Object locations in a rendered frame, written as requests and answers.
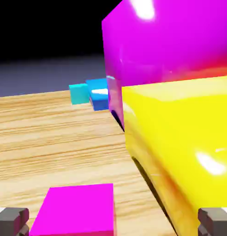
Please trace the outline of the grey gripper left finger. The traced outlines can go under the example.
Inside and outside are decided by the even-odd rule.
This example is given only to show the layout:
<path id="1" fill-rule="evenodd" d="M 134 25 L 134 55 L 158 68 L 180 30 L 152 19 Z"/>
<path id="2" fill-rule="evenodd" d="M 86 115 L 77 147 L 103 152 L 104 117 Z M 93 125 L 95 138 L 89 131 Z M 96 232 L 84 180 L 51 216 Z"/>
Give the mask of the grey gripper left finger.
<path id="1" fill-rule="evenodd" d="M 0 207 L 0 236 L 29 236 L 28 208 Z"/>

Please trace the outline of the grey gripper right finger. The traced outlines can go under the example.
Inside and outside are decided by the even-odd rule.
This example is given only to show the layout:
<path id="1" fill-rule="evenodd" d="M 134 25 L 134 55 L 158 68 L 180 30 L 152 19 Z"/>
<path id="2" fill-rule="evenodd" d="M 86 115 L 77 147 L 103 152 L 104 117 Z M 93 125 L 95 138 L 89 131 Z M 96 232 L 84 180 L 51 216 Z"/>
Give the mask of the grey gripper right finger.
<path id="1" fill-rule="evenodd" d="M 198 236 L 227 236 L 227 207 L 198 210 Z"/>

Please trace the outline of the small magenta cube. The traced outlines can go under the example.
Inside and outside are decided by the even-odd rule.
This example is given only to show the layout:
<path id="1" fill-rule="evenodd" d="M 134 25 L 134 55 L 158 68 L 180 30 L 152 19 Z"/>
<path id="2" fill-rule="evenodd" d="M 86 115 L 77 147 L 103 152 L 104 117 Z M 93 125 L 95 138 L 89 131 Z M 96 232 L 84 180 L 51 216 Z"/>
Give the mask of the small magenta cube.
<path id="1" fill-rule="evenodd" d="M 30 236 L 117 236 L 113 184 L 50 188 Z"/>

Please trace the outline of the small teal cube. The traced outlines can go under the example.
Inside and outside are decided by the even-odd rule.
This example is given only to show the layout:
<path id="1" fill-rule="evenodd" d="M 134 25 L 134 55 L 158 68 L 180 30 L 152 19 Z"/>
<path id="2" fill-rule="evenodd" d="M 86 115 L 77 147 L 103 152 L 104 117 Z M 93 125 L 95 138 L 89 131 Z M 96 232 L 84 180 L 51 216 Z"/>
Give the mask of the small teal cube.
<path id="1" fill-rule="evenodd" d="M 69 90 L 73 105 L 89 103 L 90 96 L 86 83 L 69 85 Z"/>

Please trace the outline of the small blue cube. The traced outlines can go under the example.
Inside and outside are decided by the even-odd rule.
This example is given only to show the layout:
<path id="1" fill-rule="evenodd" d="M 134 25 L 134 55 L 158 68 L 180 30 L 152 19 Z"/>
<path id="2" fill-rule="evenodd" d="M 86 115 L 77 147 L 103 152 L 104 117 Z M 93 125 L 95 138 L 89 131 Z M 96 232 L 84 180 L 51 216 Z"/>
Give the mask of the small blue cube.
<path id="1" fill-rule="evenodd" d="M 90 102 L 95 111 L 108 110 L 108 85 L 105 78 L 86 80 Z"/>

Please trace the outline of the large yellow box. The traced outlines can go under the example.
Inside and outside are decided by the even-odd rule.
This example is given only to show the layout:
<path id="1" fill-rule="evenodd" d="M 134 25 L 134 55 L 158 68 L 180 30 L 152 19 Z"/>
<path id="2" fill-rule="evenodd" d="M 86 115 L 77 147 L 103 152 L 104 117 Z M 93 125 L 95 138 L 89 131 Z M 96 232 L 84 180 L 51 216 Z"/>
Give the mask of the large yellow box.
<path id="1" fill-rule="evenodd" d="M 177 236 L 227 207 L 227 76 L 122 89 L 125 144 Z"/>

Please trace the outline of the large magenta box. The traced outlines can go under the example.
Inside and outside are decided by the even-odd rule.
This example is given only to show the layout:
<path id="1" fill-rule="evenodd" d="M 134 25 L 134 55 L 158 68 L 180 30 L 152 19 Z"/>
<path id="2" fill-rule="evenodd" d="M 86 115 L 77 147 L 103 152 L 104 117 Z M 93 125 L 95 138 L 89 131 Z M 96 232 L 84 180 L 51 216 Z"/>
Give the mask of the large magenta box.
<path id="1" fill-rule="evenodd" d="M 122 0 L 102 21 L 109 110 L 122 88 L 227 75 L 227 0 Z"/>

